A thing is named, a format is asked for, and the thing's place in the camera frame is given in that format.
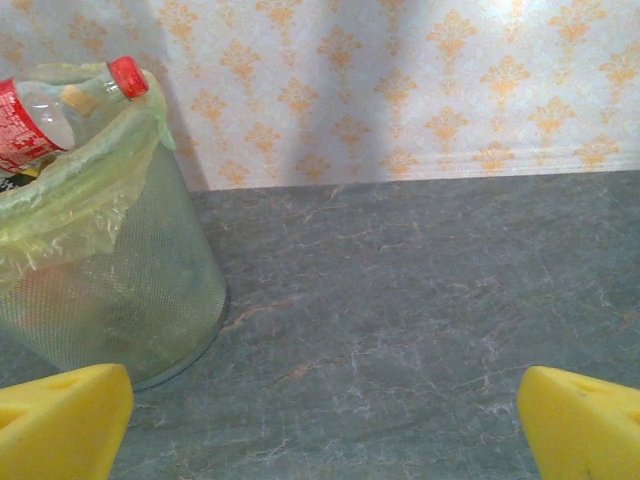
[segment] red label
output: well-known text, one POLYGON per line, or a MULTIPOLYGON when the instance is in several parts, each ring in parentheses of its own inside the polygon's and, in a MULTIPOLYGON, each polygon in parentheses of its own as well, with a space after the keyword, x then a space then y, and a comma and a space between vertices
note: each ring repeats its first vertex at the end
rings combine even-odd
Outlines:
POLYGON ((27 163, 60 150, 27 114, 13 79, 0 82, 0 170, 20 173, 27 163))

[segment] plastic bottle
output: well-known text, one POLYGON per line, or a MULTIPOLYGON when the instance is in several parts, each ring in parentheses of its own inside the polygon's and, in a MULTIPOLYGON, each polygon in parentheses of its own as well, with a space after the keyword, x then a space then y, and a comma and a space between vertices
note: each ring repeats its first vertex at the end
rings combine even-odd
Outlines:
POLYGON ((83 83, 0 81, 0 178, 37 166, 44 157, 81 147, 149 84, 131 57, 120 57, 83 83))

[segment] wallpaper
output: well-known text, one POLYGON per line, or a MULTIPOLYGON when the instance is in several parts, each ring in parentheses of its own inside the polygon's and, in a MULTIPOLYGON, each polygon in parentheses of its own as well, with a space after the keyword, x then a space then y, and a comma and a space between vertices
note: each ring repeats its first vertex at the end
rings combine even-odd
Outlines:
POLYGON ((192 190, 640 167, 636 0, 0 0, 0 76, 123 54, 192 190))

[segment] yellow foam block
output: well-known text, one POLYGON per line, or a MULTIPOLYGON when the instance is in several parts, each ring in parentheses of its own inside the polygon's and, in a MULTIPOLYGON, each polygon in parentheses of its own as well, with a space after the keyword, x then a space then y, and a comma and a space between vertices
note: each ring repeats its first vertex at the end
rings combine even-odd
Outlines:
POLYGON ((132 409, 121 365, 0 390, 0 479, 107 479, 132 409))
POLYGON ((640 391, 531 367, 518 412, 543 480, 640 479, 640 391))

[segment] wall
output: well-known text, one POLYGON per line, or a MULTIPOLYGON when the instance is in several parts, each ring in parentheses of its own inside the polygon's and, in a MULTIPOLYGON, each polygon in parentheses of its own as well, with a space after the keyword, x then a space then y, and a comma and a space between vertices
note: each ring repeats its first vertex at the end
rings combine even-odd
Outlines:
POLYGON ((193 190, 640 167, 634 0, 0 0, 0 72, 132 54, 193 190))

